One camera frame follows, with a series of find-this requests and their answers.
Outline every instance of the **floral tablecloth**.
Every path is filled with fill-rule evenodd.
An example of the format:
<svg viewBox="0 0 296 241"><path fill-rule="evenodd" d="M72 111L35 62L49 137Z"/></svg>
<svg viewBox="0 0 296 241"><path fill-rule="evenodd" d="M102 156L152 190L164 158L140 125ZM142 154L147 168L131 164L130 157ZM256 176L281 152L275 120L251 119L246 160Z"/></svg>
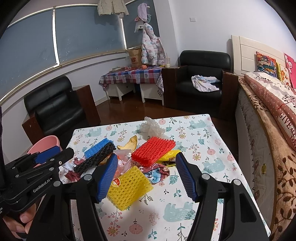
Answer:
<svg viewBox="0 0 296 241"><path fill-rule="evenodd" d="M156 121L166 129L166 135L176 141L174 149L181 150L188 162L197 165L202 172L209 173L219 181L231 182L233 179L240 179L256 203L237 162L219 136L209 115L172 117ZM147 139L147 136L139 131L142 122L75 130L68 147L73 148L74 157L82 157L84 151L103 138L113 140L117 146L124 145L134 135L138 137L139 147ZM62 172L60 178L63 183L69 182ZM109 241L186 240L198 203L193 203L186 195L177 169L170 167L170 176L153 187L152 191L140 197L125 211L118 210L108 198L96 205ZM75 201L72 201L71 207L76 239L83 240ZM219 239L222 215L223 199L219 199L212 241ZM270 235L264 220L263 223Z"/></svg>

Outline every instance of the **white headboard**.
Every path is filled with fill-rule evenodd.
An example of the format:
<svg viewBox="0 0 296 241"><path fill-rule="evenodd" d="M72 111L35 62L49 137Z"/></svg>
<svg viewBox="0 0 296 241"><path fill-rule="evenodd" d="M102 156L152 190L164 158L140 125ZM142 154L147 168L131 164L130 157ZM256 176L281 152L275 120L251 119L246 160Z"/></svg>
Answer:
<svg viewBox="0 0 296 241"><path fill-rule="evenodd" d="M232 35L233 70L237 75L257 70L256 51L275 58L276 62L286 66L284 53L263 43Z"/></svg>

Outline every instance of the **black leather armchair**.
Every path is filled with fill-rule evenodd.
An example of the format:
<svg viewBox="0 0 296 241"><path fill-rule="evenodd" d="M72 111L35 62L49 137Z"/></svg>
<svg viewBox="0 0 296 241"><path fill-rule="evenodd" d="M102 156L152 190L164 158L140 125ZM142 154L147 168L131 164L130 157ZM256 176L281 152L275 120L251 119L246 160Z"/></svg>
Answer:
<svg viewBox="0 0 296 241"><path fill-rule="evenodd" d="M73 89L68 77L54 78L24 96L23 128L32 144L55 135L64 149L73 131L98 126L100 118L89 85Z"/></svg>
<svg viewBox="0 0 296 241"><path fill-rule="evenodd" d="M181 66L162 69L164 104L166 107L210 114L212 117L231 119L228 108L235 108L238 76L230 74L229 54L212 51L185 50L180 55ZM215 83L218 91L200 92L194 88L191 77L213 76L221 80Z"/></svg>

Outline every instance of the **pink trash bin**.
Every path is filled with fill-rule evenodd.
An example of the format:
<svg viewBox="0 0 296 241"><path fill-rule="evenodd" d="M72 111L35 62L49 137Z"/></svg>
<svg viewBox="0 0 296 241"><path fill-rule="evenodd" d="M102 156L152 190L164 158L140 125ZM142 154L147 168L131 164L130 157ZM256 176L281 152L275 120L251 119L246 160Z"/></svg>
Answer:
<svg viewBox="0 0 296 241"><path fill-rule="evenodd" d="M48 150L49 148L52 148L54 146L59 146L61 151L63 150L61 148L61 146L59 145L59 139L56 136L47 136L47 137L42 138L35 145L33 145L31 147L31 149L28 151L28 154L33 154L36 152L43 152L43 151Z"/></svg>

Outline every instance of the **tablecloth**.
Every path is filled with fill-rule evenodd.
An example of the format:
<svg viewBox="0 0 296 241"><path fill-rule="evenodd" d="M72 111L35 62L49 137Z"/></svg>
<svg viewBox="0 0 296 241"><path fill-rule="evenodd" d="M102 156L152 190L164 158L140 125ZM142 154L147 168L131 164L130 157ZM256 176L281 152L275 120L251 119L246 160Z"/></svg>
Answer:
<svg viewBox="0 0 296 241"><path fill-rule="evenodd" d="M171 117L156 121L165 128L166 135L176 141L174 149L181 150L189 163L197 165L203 173L209 173L219 181L231 182L233 179L240 179L258 208L243 173L219 136L209 115ZM139 131L142 122L75 130L68 147L73 148L74 157L82 157L84 151L103 138L113 140L117 146L124 145L134 135L138 137L137 147L139 147L147 139L147 136ZM63 183L69 182L62 170L60 178ZM153 187L152 191L140 197L124 211L118 210L108 198L96 205L109 241L186 240L198 203L193 203L186 195L177 169L170 167L170 176ZM75 201L72 201L71 207L75 236L77 240L82 241ZM222 215L223 199L219 199L211 241L219 239ZM266 232L270 235L263 217L262 220Z"/></svg>
<svg viewBox="0 0 296 241"><path fill-rule="evenodd" d="M101 76L99 83L103 84L104 90L107 89L108 84L156 84L158 87L158 94L160 96L163 95L163 79L161 77L160 67L148 67L147 69L108 73Z"/></svg>

